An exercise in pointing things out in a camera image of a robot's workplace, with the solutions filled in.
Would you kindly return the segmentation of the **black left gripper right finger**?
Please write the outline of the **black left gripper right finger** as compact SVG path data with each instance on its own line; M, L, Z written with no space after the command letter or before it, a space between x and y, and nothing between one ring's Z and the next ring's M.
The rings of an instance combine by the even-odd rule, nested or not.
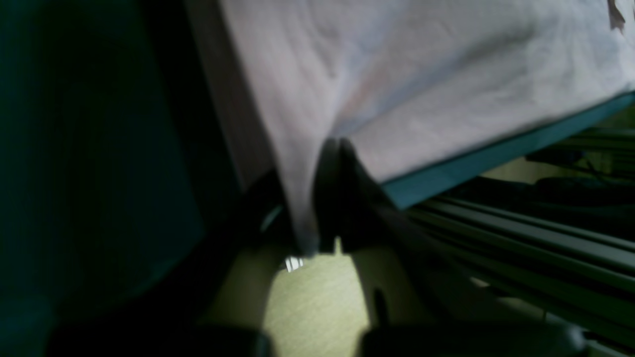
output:
M584 357L583 333L525 316L476 287L401 212L356 156L328 139L315 175L320 249L340 238L367 303L361 357Z

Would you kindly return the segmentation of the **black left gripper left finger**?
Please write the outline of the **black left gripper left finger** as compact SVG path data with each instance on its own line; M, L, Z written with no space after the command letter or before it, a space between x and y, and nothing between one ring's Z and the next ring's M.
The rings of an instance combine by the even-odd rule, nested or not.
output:
M226 221L127 305L127 336L259 334L271 282L292 251L279 178L266 174Z

